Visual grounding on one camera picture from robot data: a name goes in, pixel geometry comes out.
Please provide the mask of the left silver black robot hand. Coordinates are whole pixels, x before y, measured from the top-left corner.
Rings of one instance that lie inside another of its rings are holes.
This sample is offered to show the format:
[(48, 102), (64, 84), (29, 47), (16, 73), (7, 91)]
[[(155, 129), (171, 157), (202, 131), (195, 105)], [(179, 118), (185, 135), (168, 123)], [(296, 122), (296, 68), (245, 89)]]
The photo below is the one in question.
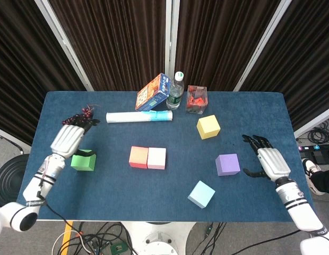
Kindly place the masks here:
[(50, 148), (52, 155), (57, 155), (68, 159), (73, 155), (90, 157), (96, 152), (90, 150), (85, 152), (79, 149), (79, 145), (83, 136), (93, 127), (100, 123), (98, 119), (84, 117), (82, 115), (74, 115), (68, 118), (64, 123)]

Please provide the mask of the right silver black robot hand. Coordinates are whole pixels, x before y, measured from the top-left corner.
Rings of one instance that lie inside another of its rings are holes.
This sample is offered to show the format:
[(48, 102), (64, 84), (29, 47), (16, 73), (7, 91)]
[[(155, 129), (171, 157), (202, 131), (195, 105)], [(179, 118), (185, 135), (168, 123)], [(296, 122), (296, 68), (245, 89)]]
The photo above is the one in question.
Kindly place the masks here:
[(277, 185), (289, 181), (291, 172), (282, 154), (272, 146), (269, 140), (265, 137), (253, 135), (242, 135), (244, 142), (247, 142), (252, 147), (257, 156), (262, 170), (260, 172), (251, 172), (244, 168), (244, 173), (252, 178), (265, 177)]

